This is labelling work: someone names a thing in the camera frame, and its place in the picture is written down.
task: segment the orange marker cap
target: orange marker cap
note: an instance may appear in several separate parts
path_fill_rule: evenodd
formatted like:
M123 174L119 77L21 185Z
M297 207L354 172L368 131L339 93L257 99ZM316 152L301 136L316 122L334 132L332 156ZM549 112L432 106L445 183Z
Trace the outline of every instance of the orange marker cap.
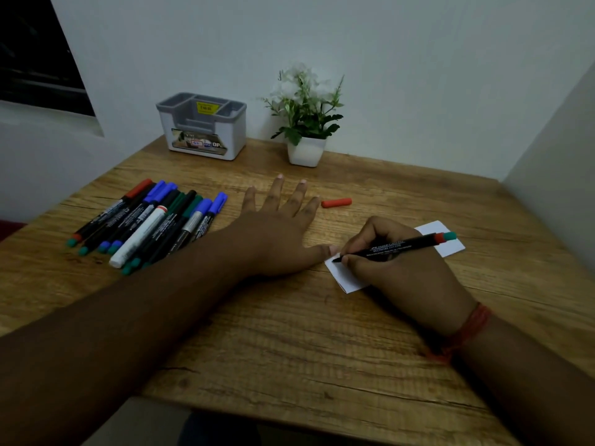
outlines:
M323 200L322 202L320 202L320 205L323 208L333 208L335 206L346 206L346 205L351 205L351 199L346 198L346 199L337 199L337 200Z
M134 188L130 189L130 191L128 191L125 194L125 197L128 197L130 199L136 197L138 194L140 194L140 192L145 189L145 187L147 187L148 185L150 185L151 183L153 183L151 181L150 178L147 178L146 180L141 181L140 183L138 183L138 185L136 185Z

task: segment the marker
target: marker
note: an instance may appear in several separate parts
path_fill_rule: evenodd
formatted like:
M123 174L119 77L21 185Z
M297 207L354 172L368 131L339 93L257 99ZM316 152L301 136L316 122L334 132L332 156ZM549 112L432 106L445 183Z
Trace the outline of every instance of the marker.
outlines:
M182 201L176 210L176 213L171 217L170 225L164 229L163 233L161 233L161 237L156 239L153 253L151 253L149 258L145 260L145 264L143 265L144 268L158 262L167 255L167 252L169 251L172 242L175 240L178 232L180 231L180 228L182 228L182 226L186 223L190 215L190 213L185 213L184 211L189 206L188 202L192 202L196 196L196 191L190 191L186 196L186 199L189 198L190 193L194 193L192 194L190 200Z
M136 208L134 208L132 211L130 211L128 216L126 216L124 218L124 220L118 225L118 228L116 228L115 232L113 232L109 236L108 239L106 239L99 245L99 247L97 248L97 251L99 253L106 253L108 251L108 248L111 246L111 244L116 239L121 239L121 237L123 236L123 233L134 222L134 220L141 214L141 212L143 212L145 210L148 202L153 200L153 196L155 195L155 193L157 191L160 191L164 184L165 184L165 181L163 181L163 180L161 180L157 184L153 184L153 189L151 191L149 191L149 193L145 196L143 201L141 203L139 203Z
M110 218L110 220L99 227L89 238L85 240L85 245L78 250L78 254L85 256L89 252L95 250L104 239L109 237L114 232L114 230L118 228L118 224L122 221L122 219L125 218L131 210L139 205L139 203L143 200L143 197L145 197L151 189L151 185L145 187L145 189L143 189L143 191L138 194L130 204L118 211L118 213Z
M168 255L174 253L177 250L180 250L181 248L186 247L190 235L192 234L192 232L194 232L194 229L201 221L205 213L209 210L212 203L213 202L211 201L211 199L202 199L202 201L196 206L192 215L182 227L182 232L175 240L174 245L170 248L170 251L167 253Z
M447 233L430 233L429 235L404 239L403 241L385 244L384 246L366 248L364 250L360 250L359 252L351 253L350 255L357 255L372 261L385 261L390 259L390 255L393 254L399 254L409 250L416 250L418 248L437 246L438 244L451 241L452 239L456 239L456 233L453 231ZM341 258L343 257L335 258L333 263L340 262Z
M97 230L103 222L107 221L110 217L112 217L117 211L119 211L125 204L130 202L131 199L135 198L138 193L140 193L146 186L153 183L149 178L144 179L134 188L130 189L126 194L122 196L120 200L114 203L112 206L106 208L101 214L95 216L92 220L87 222L81 228L79 228L75 233L73 233L72 238L70 238L66 245L68 247L76 246L80 241L87 239L90 237L95 230Z
M351 199L337 199L337 200L323 200L320 202L320 206L323 208L333 208L335 206L346 206L351 205Z
M155 207L160 204L161 200L167 197L170 191L175 189L177 189L177 185L175 183L165 184L165 182L163 182L161 190L157 191L153 195L152 200L143 200L145 209L142 210L138 217L126 229L124 229L124 231L115 241L112 242L111 246L108 248L108 253L110 255L115 254L116 251L122 247L122 244L124 244L128 238L130 238L132 234L138 229L138 227L142 225L143 222L145 222L147 217L151 215Z
M128 238L128 240L118 249L118 251L109 260L110 266L120 269L128 258L136 251L136 249L142 244L146 237L148 237L153 230L161 223L165 215L167 214L167 204L174 200L179 194L179 191L172 190L163 199L163 204L157 206L149 217L146 218L134 233Z
M190 191L188 194L180 193L171 206L167 209L167 217L157 227L157 229L138 247L130 264L133 268L137 268L141 262L151 257L156 247L159 247L164 234L169 230L171 225L175 223L175 219L179 213L192 202L196 196L196 191Z
M194 237L192 238L192 242L196 241L198 238L201 238L206 234L206 232L209 230L209 227L211 226L211 224L213 222L213 219L215 219L215 216L217 216L219 214L219 212L221 211L221 208L223 208L223 205L225 205L226 200L227 200L227 194L225 194L225 193L217 194L217 196L215 197L215 200L213 201L213 204L211 205L209 210L206 212L203 220L201 221L200 225L198 226L198 230L194 234Z

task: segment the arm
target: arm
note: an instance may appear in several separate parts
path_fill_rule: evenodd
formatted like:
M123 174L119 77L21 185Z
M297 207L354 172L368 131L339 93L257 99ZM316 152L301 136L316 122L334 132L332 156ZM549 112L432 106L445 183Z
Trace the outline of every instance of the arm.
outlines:
M433 247L383 263L349 255L377 237L393 242L419 235L405 225L371 217L343 247L343 264L420 325L448 337L465 323L477 301ZM536 444L593 442L595 381L520 330L492 316L459 355Z
M0 444L79 444L240 280L332 256L302 246L318 198L300 211L302 182L278 210L282 185L279 176L259 212L249 188L229 227L0 338Z

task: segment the right hand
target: right hand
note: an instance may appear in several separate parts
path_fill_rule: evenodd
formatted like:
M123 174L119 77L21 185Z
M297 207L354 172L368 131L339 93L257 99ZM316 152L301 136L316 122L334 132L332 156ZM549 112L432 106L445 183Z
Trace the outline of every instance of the right hand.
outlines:
M361 231L341 250L342 263L355 277L377 287L403 313L442 336L450 336L465 323L477 302L459 283L434 247L373 262L350 255L377 238L388 243L421 236L406 225L382 217L368 219Z

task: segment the gray desk organizer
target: gray desk organizer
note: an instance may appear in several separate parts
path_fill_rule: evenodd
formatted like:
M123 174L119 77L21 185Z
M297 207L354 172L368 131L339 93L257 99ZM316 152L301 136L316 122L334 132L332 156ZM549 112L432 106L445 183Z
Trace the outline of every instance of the gray desk organizer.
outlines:
M170 150L234 159L246 144L246 104L180 92L157 104Z

